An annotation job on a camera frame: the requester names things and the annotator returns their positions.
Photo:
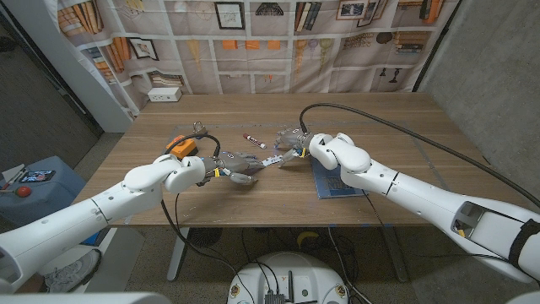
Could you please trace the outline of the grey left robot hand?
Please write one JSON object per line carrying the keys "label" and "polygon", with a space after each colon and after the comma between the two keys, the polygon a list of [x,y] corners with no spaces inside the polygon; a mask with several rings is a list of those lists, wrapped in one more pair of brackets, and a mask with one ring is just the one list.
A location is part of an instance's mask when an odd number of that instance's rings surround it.
{"label": "grey left robot hand", "polygon": [[266,166],[255,156],[240,152],[221,152],[202,158],[208,177],[227,176],[232,182],[250,185],[257,181],[252,173]]}

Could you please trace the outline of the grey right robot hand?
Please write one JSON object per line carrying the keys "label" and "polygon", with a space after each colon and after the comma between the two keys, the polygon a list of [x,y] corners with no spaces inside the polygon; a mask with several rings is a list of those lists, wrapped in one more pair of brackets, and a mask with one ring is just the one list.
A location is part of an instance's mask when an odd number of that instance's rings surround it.
{"label": "grey right robot hand", "polygon": [[314,136],[313,133],[305,133],[301,128],[288,128],[277,132],[277,136],[278,137],[274,141],[275,148],[280,144],[290,147],[290,150],[287,151],[279,161],[279,167],[282,167],[294,157],[305,158],[310,154],[309,144]]}

